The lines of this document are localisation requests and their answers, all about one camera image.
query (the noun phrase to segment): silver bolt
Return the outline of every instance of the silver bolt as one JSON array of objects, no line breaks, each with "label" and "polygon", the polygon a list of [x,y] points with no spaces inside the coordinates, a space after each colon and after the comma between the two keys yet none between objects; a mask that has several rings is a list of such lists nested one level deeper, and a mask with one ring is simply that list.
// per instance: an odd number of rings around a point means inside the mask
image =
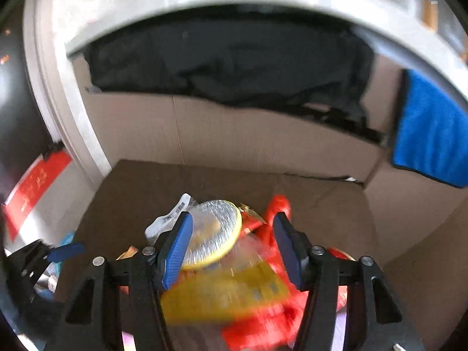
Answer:
[{"label": "silver bolt", "polygon": [[321,254],[324,254],[324,249],[319,245],[314,245],[312,247],[312,253],[320,256]]},{"label": "silver bolt", "polygon": [[102,256],[97,256],[94,260],[93,260],[93,265],[95,267],[98,267],[98,266],[101,266],[102,264],[104,264],[104,257]]},{"label": "silver bolt", "polygon": [[155,252],[156,250],[152,246],[144,247],[143,250],[141,251],[141,253],[143,253],[145,256],[151,256]]},{"label": "silver bolt", "polygon": [[362,264],[367,265],[368,267],[374,264],[374,260],[372,260],[369,256],[361,257],[361,262]]}]

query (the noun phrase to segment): yellow rim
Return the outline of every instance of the yellow rim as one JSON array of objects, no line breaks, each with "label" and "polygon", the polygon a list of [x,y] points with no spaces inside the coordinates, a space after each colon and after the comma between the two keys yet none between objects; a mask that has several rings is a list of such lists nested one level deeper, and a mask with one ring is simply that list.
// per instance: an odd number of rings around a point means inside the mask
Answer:
[{"label": "yellow rim", "polygon": [[236,223],[234,230],[231,233],[231,237],[224,243],[219,250],[217,250],[215,253],[204,259],[203,261],[199,261],[196,264],[191,264],[191,265],[183,265],[181,269],[183,271],[193,271],[194,269],[201,269],[204,268],[210,264],[213,264],[214,262],[218,261],[219,259],[222,259],[234,246],[235,242],[237,241],[237,238],[239,237],[240,231],[242,229],[242,216],[240,215],[239,209],[235,206],[235,204],[227,201],[229,204],[231,204],[236,212],[237,212],[237,217],[236,217]]}]

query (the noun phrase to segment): black garment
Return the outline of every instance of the black garment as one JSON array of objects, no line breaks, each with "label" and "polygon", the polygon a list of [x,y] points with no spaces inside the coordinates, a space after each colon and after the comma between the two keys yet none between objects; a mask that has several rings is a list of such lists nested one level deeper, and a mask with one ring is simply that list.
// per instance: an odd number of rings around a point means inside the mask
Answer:
[{"label": "black garment", "polygon": [[184,18],[107,35],[84,51],[103,92],[156,92],[281,110],[322,103],[362,122],[374,53],[348,29]]}]

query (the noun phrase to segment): red package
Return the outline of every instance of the red package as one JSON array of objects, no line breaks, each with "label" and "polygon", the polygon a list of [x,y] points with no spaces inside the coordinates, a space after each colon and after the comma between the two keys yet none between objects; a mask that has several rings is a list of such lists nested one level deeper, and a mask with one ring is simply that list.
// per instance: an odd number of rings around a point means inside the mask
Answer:
[{"label": "red package", "polygon": [[[266,261],[273,271],[281,278],[291,292],[291,296],[281,303],[253,313],[252,317],[238,320],[224,327],[223,338],[231,351],[267,350],[280,345],[287,345],[296,340],[300,323],[306,307],[308,292],[300,292],[289,281],[278,245],[273,233],[273,218],[283,211],[291,219],[291,204],[284,195],[276,195],[270,201],[263,218],[267,224],[249,223],[248,227],[259,226],[254,234],[269,245],[275,252]],[[337,311],[346,305],[347,289],[340,286],[338,291]]]}]

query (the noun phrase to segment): blue cloth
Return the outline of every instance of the blue cloth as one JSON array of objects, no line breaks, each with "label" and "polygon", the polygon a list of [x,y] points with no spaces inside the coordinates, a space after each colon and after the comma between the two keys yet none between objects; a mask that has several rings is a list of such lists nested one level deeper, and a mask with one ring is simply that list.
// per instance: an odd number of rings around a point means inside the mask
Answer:
[{"label": "blue cloth", "polygon": [[468,116],[413,70],[398,125],[393,163],[457,187],[468,185]]}]

